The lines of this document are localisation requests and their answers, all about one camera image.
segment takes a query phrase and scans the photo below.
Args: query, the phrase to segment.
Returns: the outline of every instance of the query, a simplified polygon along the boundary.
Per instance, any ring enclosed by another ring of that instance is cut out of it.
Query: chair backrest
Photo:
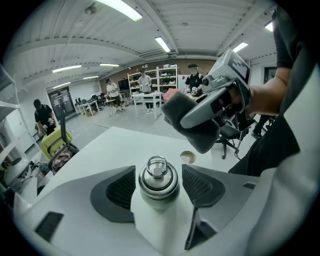
[[[65,143],[67,143],[66,112],[64,110],[61,111],[60,128],[61,128],[61,138]]]

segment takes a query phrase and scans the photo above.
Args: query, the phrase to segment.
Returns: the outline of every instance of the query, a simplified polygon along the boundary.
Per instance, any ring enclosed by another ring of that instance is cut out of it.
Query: pink cloth
[[[162,95],[164,103],[166,103],[176,92],[179,92],[180,89],[169,88],[169,90]]]

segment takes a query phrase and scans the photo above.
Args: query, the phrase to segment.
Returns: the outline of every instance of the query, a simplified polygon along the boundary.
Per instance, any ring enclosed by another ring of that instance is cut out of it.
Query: door
[[[73,105],[71,99],[69,87],[64,87],[60,90],[50,92],[48,93],[48,96],[58,122],[60,122],[62,110],[65,111],[65,117],[76,113],[75,106]]]

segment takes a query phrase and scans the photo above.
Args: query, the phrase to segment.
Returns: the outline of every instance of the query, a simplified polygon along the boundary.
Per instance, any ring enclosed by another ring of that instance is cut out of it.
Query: gray foam pad
[[[163,106],[164,120],[184,135],[191,145],[201,154],[208,152],[220,134],[220,126],[214,120],[209,120],[191,129],[181,126],[181,118],[197,103],[187,95],[178,91]]]

